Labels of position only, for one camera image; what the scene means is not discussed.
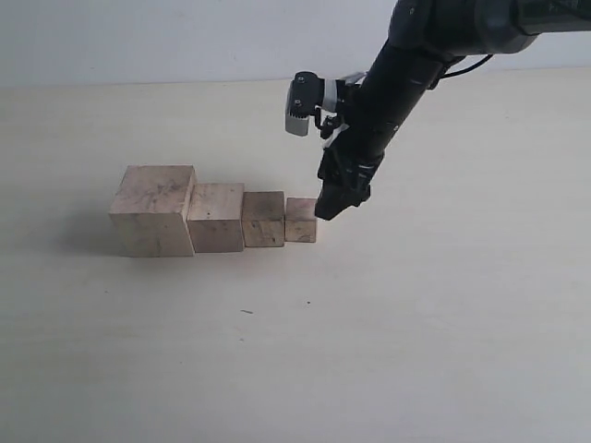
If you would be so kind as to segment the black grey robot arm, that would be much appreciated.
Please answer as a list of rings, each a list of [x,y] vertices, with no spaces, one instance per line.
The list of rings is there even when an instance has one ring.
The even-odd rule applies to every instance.
[[[363,81],[328,85],[335,116],[318,170],[316,217],[329,221],[368,200],[370,182],[396,132],[427,90],[467,56],[516,54],[543,33],[590,29],[587,1],[399,1]]]

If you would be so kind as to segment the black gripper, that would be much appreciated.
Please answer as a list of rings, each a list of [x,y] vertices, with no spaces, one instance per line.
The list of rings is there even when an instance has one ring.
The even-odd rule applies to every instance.
[[[383,45],[346,103],[346,129],[324,151],[317,218],[331,221],[370,198],[368,184],[386,148],[443,68],[443,60],[434,54]]]

